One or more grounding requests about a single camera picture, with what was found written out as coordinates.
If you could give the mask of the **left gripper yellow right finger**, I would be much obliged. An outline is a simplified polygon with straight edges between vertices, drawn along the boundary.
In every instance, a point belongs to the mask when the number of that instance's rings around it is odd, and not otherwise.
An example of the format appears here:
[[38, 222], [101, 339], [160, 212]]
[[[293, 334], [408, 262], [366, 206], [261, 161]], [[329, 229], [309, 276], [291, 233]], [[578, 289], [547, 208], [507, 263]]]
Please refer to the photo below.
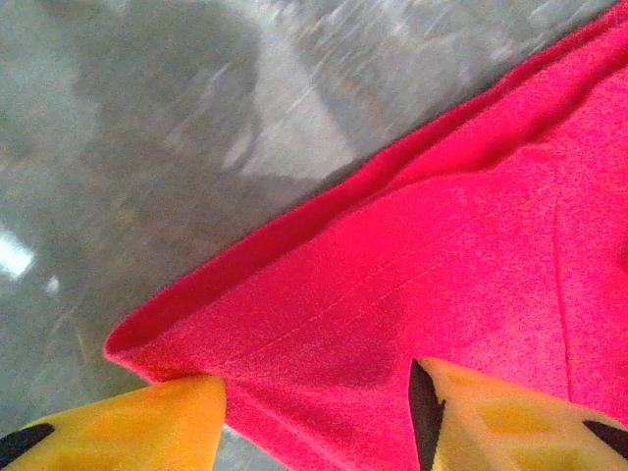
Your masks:
[[436, 358], [414, 360], [423, 470], [624, 470], [627, 429], [593, 409]]

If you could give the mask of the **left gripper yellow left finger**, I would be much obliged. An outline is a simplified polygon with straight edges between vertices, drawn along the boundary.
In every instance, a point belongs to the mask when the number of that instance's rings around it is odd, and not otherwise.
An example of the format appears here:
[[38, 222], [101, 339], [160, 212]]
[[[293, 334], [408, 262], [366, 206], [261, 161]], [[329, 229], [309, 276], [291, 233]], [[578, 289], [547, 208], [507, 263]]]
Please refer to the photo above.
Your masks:
[[4, 470], [210, 470], [223, 380], [177, 379], [58, 412], [1, 439]]

